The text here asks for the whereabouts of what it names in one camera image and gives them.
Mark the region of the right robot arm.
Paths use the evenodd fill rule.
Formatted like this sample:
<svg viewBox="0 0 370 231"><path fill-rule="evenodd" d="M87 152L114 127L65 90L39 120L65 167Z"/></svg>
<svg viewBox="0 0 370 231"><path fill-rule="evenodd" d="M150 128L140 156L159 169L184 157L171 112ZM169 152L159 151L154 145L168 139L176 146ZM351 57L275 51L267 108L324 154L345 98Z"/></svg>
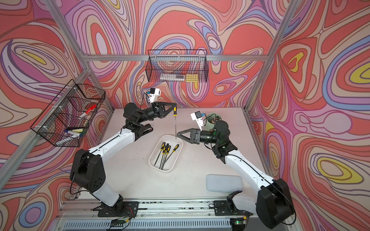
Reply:
<svg viewBox="0 0 370 231"><path fill-rule="evenodd" d="M272 178L248 161L231 142L229 125L225 121L217 121L212 131L192 128L180 131L176 136L190 144L210 144L214 155L233 168L255 191L255 197L241 190L229 194L226 198L226 207L230 214L237 215L242 212L256 214L270 229L296 214L286 181Z"/></svg>

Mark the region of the file tool five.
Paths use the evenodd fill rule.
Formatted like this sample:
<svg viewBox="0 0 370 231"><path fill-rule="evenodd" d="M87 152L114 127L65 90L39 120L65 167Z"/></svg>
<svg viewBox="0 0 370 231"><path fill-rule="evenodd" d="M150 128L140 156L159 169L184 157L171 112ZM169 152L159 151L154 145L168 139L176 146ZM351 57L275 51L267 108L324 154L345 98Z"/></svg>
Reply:
<svg viewBox="0 0 370 231"><path fill-rule="evenodd" d="M163 147L163 149L162 149L161 162L160 162L160 167L159 167L159 169L161 169L161 167L162 167L163 160L164 160L164 156L165 156L165 153L166 153L166 149L167 149L167 144L165 144L165 145L164 145L164 147Z"/></svg>

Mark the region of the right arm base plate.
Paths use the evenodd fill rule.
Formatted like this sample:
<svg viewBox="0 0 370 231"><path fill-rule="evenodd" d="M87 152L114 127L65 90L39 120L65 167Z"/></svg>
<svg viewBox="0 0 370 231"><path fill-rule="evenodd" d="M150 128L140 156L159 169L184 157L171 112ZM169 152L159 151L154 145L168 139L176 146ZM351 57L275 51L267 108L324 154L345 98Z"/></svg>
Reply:
<svg viewBox="0 0 370 231"><path fill-rule="evenodd" d="M216 216L247 216L250 217L252 213L236 208L232 199L235 195L241 193L241 190L234 191L226 197L226 200L216 200L209 204L209 208L213 208Z"/></svg>

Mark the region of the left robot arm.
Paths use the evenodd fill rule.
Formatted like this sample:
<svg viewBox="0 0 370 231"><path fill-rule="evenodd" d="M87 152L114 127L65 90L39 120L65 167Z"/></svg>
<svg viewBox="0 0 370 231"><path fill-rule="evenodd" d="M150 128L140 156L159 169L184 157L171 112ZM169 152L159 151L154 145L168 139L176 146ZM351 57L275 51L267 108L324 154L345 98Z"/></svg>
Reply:
<svg viewBox="0 0 370 231"><path fill-rule="evenodd" d="M176 110L175 103L154 102L146 109L129 103L124 108L125 125L117 134L89 150L80 149L75 153L70 180L86 189L108 207L117 207L121 195L106 182L105 163L124 147L134 143L153 131L150 124L143 124L155 118L165 118Z"/></svg>

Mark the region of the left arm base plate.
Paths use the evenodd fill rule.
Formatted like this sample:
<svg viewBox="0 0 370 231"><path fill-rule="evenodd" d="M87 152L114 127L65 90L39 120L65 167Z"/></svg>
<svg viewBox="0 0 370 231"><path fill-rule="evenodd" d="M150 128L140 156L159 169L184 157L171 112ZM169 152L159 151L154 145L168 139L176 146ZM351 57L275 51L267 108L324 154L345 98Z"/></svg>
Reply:
<svg viewBox="0 0 370 231"><path fill-rule="evenodd" d="M97 209L98 217L129 217L134 218L138 212L138 201L118 201L114 206L109 207L101 202Z"/></svg>

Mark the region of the file tool four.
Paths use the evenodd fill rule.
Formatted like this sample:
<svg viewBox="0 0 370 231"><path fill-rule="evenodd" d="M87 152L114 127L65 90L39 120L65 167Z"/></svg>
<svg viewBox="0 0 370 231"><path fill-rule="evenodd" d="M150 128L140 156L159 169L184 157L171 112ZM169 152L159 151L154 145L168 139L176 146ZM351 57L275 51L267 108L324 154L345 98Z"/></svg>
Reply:
<svg viewBox="0 0 370 231"><path fill-rule="evenodd" d="M159 169L162 169L162 166L164 164L164 160L165 160L165 157L166 157L166 154L167 154L168 147L169 147L169 144L166 143L165 146L164 146L163 152L162 152L162 159L161 159L161 163L160 163Z"/></svg>

